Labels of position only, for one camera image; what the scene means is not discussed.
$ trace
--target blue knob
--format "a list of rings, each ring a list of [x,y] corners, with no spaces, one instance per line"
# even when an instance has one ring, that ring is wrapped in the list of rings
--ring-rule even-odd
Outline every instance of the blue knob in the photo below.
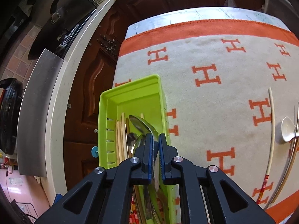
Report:
[[[92,148],[92,156],[93,157],[99,157],[99,149],[98,149],[98,147],[94,146]]]

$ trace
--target stainless steel spoon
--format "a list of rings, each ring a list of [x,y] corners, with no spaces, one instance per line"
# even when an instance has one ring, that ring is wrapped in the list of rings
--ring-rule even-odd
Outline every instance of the stainless steel spoon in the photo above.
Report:
[[[159,142],[159,134],[149,122],[147,122],[145,119],[141,117],[134,116],[134,115],[129,115],[129,119],[132,122],[132,124],[135,126],[135,128],[138,129],[144,136],[146,136],[147,133],[151,133],[154,142]],[[155,190],[156,192],[158,192],[160,186],[159,150],[156,151],[156,155],[153,156],[152,172],[153,172]]]
[[[135,115],[129,115],[129,119],[135,126],[135,128],[139,130],[143,135],[146,136],[147,133],[151,133],[154,138],[154,141],[159,142],[159,134],[149,122]]]
[[[130,132],[129,134],[127,134],[128,149],[132,154],[134,152],[134,146],[136,144],[137,138],[138,138],[137,134],[135,134],[133,132]]]
[[[146,139],[146,137],[142,134],[140,136],[138,136],[138,138],[135,142],[134,148],[133,148],[133,153],[132,153],[133,156],[135,155],[136,148],[144,145],[143,142],[145,142],[145,139]]]

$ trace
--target plastic bag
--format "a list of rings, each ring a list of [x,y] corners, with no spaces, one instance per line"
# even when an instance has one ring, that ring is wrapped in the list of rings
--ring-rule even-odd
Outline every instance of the plastic bag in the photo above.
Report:
[[[225,7],[237,7],[234,0],[225,0],[224,6]]]

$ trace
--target pink appliance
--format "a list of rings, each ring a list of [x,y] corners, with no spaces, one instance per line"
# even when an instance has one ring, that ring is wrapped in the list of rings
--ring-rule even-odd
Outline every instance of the pink appliance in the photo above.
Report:
[[[0,184],[8,201],[15,200],[32,223],[50,208],[44,190],[33,176],[20,175],[9,166],[8,170],[0,169]]]

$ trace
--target green plastic utensil holder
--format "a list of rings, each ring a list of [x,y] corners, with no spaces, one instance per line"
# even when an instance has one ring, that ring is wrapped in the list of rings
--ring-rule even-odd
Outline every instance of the green plastic utensil holder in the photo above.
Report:
[[[129,115],[140,116],[140,114],[143,113],[145,120],[148,121],[159,134],[164,133],[166,135],[167,143],[170,144],[167,107],[165,95],[162,90],[161,79],[158,75],[141,78],[107,90],[100,96],[98,125],[100,166],[106,169],[117,166],[115,120],[120,120],[121,113],[125,113],[126,118]],[[135,132],[140,135],[140,132],[131,122],[130,132]],[[160,179],[160,188],[168,199],[168,206],[163,206],[165,221],[167,224],[174,224],[176,223],[174,186],[165,186]],[[139,189],[141,199],[143,200],[143,186],[139,186]],[[149,186],[149,192],[155,209],[159,210],[154,188]]]

